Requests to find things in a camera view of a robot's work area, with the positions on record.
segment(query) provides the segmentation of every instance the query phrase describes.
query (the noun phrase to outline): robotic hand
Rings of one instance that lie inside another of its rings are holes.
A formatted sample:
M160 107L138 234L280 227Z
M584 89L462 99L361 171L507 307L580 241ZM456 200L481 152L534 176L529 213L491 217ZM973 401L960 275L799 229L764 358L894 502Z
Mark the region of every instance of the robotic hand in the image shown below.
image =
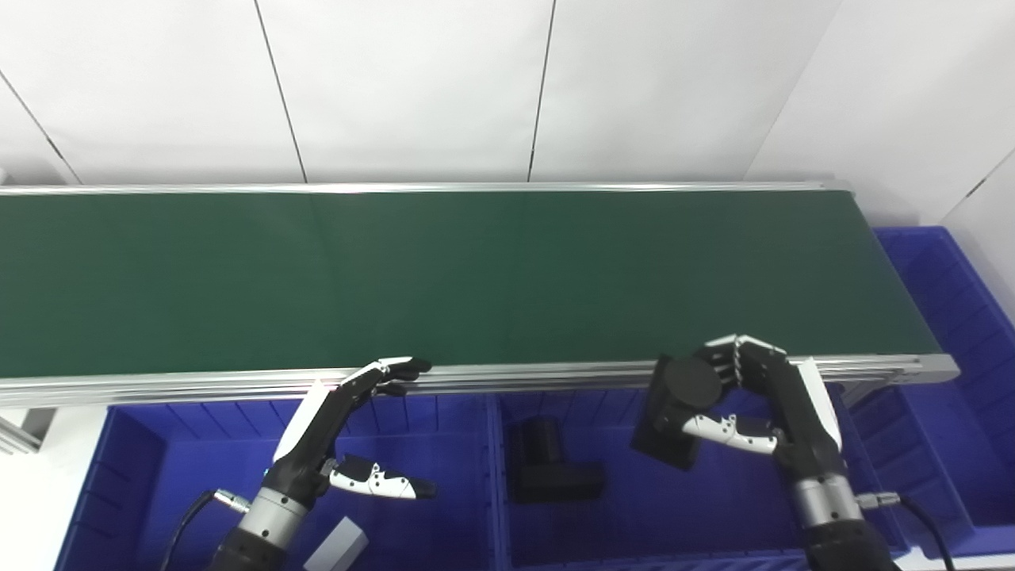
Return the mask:
M358 456L335 459L335 438L349 415L376 394L402 397L397 381L413 381L430 369L411 357L381 359L345 378L333 391L318 384L299 406L279 441L274 463L253 503L223 500L245 515L215 552L209 571L274 571L299 523L317 499L335 486L349 492L390 498L432 498L428 482L383 471Z
M736 387L768 400L770 425L709 415ZM850 488L838 420L813 360L794 366L785 351L746 336L709 342L689 358L661 358L631 446L686 471L701 439L774 457L812 570L897 569Z

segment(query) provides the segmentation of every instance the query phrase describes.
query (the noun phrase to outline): aluminum frame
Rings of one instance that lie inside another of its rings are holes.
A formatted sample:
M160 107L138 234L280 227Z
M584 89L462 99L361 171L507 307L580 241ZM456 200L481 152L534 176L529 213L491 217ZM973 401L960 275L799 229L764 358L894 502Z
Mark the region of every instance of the aluminum frame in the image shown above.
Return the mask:
M804 357L790 358L800 363ZM853 355L814 358L826 382L842 383L852 405L890 384L954 378L947 355ZM653 361L437 366L414 383L411 395L641 388ZM334 385L355 368L148 373L0 379L0 405L10 408L136 405L211 401L299 399L316 380Z
M390 194L408 192L708 192L848 190L844 181L686 183L291 183L191 185L3 186L0 196L85 194Z

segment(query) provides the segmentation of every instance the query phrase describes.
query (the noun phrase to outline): green conveyor belt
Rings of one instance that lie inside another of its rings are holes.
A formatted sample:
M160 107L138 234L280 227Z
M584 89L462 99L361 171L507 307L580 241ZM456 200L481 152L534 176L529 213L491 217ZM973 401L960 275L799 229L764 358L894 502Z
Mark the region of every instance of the green conveyor belt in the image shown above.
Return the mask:
M844 191L0 197L0 377L938 353Z

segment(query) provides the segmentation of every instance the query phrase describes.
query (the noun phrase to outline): blue plastic bin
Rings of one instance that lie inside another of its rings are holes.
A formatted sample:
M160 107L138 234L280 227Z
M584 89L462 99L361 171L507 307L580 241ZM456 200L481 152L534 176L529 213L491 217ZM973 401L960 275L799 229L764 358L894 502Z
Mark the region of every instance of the blue plastic bin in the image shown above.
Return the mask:
M435 481L434 501L330 491L292 545L298 569L348 515L370 541L352 571L487 569L804 569L789 496L770 458L704 444L691 473L628 448L642 391L378 399L356 412L338 449ZM253 496L295 402L115 407L75 510L57 569L157 567L183 511L207 489ZM767 414L741 395L727 407ZM507 503L504 423L561 419L566 453L606 466L593 502ZM840 411L858 491L880 489ZM202 569L239 516L212 504L188 527L173 571ZM875 524L905 551L889 514Z
M962 374L881 390L855 407L867 452L886 489L911 496L939 522L953 555L1015 552L1012 325L945 228L876 233ZM919 521L898 518L910 542L939 555Z
M505 568L806 569L800 526L774 461L702 443L696 465L685 473L631 450L644 398L635 390L498 398L503 425L555 417L567 459L602 461L607 473L604 494L595 501L515 504L501 494ZM744 391L717 412L769 416L763 401ZM849 415L839 408L839 416L853 486L880 490ZM871 519L896 555L907 551L890 513Z
M114 407L56 569L157 569L184 510L204 490L257 493L295 401ZM331 490L304 520L287 569L301 569L349 516L369 546L355 570L492 569L494 514L485 396L378 399L357 411L340 451L438 483L438 499ZM203 569L240 516L210 504L187 528L173 571Z

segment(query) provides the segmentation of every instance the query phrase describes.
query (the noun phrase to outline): white wall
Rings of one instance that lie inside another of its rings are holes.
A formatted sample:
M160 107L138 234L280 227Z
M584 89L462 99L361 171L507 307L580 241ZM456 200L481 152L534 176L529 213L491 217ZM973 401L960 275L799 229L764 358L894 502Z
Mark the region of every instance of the white wall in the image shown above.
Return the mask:
M261 0L311 182L524 181L552 0Z
M301 180L252 2L36 0L0 20L0 71L82 182Z
M1015 323L1015 152L945 216L944 224Z
M557 0L534 181L739 180L838 0Z
M936 223L1015 146L1015 2L844 0L748 172Z
M74 176L0 78L0 184L66 184Z

